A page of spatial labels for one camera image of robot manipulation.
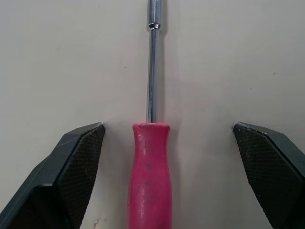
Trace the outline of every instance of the metal shaft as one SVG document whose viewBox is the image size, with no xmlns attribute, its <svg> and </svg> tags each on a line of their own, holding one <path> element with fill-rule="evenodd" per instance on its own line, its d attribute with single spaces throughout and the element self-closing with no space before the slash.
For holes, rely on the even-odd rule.
<svg viewBox="0 0 305 229">
<path fill-rule="evenodd" d="M 146 122 L 157 122 L 157 92 L 159 73 L 159 40 L 161 32 L 162 0 L 148 0 L 147 30 L 149 38 L 149 70 Z"/>
</svg>

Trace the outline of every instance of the screwdriver handle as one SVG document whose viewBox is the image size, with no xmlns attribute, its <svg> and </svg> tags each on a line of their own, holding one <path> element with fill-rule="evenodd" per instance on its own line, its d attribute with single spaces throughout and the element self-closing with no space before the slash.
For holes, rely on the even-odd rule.
<svg viewBox="0 0 305 229">
<path fill-rule="evenodd" d="M 128 195 L 128 229 L 172 229 L 167 164 L 168 124 L 133 125 L 135 155 Z"/>
</svg>

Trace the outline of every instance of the white wall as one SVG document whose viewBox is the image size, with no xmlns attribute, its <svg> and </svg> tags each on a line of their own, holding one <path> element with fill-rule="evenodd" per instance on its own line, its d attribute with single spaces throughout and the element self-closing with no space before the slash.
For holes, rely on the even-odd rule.
<svg viewBox="0 0 305 229">
<path fill-rule="evenodd" d="M 146 0 L 0 1 L 0 210 L 61 136 L 107 126 L 82 229 L 126 228 L 132 124 L 145 120 Z M 305 151 L 305 2 L 167 0 L 160 121 L 174 229 L 270 229 L 234 121 Z"/>
</svg>

